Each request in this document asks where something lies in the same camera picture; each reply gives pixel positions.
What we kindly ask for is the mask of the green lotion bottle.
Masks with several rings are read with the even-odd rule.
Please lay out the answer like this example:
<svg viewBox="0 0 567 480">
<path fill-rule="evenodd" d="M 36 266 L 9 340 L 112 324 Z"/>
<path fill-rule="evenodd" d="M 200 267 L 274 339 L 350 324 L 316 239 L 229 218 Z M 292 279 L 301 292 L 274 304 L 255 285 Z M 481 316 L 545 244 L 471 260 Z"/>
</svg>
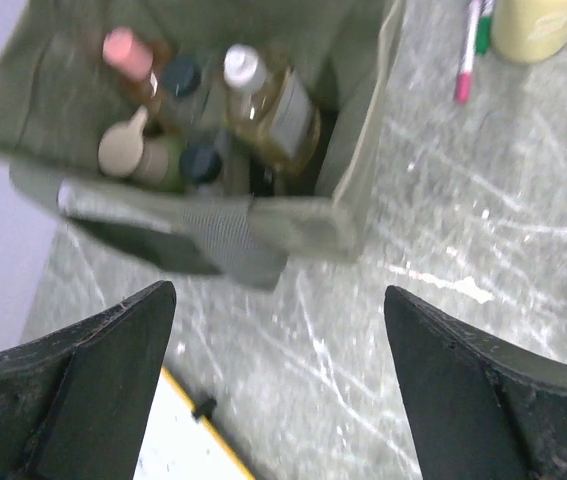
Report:
<svg viewBox="0 0 567 480">
<path fill-rule="evenodd" d="M 97 154 L 100 171 L 150 190 L 183 194 L 186 184 L 179 160 L 185 142 L 174 135 L 146 137 L 148 119 L 147 108 L 141 106 L 129 120 L 103 134 Z"/>
</svg>

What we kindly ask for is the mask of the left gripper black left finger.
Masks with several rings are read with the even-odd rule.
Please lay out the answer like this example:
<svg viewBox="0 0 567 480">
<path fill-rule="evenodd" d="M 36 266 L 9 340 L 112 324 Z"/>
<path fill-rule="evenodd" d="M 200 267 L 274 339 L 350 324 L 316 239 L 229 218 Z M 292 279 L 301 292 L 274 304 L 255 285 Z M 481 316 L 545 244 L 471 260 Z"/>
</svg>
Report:
<svg viewBox="0 0 567 480">
<path fill-rule="evenodd" d="M 0 351 L 0 479 L 132 478 L 175 308 L 159 281 Z"/>
</svg>

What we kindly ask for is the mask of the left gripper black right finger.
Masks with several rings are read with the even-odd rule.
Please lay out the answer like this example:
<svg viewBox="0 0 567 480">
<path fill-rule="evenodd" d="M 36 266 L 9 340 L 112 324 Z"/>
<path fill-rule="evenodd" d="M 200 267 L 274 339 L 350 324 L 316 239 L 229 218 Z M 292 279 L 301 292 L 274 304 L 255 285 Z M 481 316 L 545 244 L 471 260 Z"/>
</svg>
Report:
<svg viewBox="0 0 567 480">
<path fill-rule="evenodd" d="M 425 479 L 567 479 L 567 364 L 398 286 L 384 318 Z"/>
</svg>

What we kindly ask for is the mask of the olive green canvas bag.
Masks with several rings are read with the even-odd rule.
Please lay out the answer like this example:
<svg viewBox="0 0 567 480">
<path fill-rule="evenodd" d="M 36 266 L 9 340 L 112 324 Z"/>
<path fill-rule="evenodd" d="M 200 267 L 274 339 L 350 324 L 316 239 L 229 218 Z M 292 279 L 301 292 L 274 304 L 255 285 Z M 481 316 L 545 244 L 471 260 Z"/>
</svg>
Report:
<svg viewBox="0 0 567 480">
<path fill-rule="evenodd" d="M 271 290 L 363 251 L 402 1 L 30 1 L 0 56 L 13 185 L 164 271 Z"/>
</svg>

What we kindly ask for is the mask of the clear square bottle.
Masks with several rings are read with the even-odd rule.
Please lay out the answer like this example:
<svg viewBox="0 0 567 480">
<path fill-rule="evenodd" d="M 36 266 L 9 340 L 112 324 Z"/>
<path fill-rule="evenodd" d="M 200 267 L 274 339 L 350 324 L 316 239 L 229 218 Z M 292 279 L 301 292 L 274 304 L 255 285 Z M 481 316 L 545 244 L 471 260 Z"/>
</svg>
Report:
<svg viewBox="0 0 567 480">
<path fill-rule="evenodd" d="M 179 171 L 188 195 L 224 197 L 228 195 L 224 156 L 208 143 L 189 143 L 179 158 Z"/>
</svg>

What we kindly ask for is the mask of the clear perfume bottle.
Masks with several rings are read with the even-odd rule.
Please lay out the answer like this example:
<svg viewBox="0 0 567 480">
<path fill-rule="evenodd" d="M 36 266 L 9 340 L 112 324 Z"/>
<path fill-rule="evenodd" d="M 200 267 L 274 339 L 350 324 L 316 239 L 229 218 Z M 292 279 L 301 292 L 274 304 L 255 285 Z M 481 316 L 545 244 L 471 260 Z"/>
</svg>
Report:
<svg viewBox="0 0 567 480">
<path fill-rule="evenodd" d="M 175 99 L 181 125 L 190 132 L 195 131 L 211 90 L 209 63 L 201 64 L 191 54 L 178 54 L 164 67 L 161 82 Z"/>
</svg>

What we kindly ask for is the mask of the orange bottle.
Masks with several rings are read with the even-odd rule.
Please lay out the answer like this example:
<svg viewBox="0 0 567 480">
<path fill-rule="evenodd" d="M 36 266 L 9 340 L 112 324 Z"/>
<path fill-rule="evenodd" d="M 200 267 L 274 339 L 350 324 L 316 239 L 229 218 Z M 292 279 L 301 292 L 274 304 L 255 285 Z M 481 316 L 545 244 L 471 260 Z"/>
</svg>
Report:
<svg viewBox="0 0 567 480">
<path fill-rule="evenodd" d="M 159 79 L 175 50 L 162 40 L 146 42 L 129 27 L 116 27 L 106 34 L 101 52 L 104 62 L 122 78 L 132 101 L 145 106 L 154 122 L 167 125 L 160 119 Z"/>
</svg>

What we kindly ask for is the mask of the amber liquid bottle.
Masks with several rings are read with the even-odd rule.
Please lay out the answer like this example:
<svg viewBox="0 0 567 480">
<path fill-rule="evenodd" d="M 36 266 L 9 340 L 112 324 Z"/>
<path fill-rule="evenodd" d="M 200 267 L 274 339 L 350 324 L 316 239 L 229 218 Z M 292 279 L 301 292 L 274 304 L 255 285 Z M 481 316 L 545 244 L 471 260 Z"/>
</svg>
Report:
<svg viewBox="0 0 567 480">
<path fill-rule="evenodd" d="M 275 172 L 301 174 L 317 149 L 321 114 L 288 58 L 234 44 L 225 53 L 223 79 L 232 133 Z"/>
</svg>

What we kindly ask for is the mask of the yellow-green pump bottle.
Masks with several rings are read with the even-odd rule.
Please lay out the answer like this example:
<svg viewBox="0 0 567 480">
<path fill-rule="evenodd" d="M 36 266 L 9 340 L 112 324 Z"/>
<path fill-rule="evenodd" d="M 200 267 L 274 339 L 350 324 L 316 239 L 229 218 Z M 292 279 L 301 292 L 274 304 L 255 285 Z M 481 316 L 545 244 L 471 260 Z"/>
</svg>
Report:
<svg viewBox="0 0 567 480">
<path fill-rule="evenodd" d="M 567 0 L 499 0 L 490 31 L 492 49 L 519 64 L 541 62 L 567 43 Z"/>
</svg>

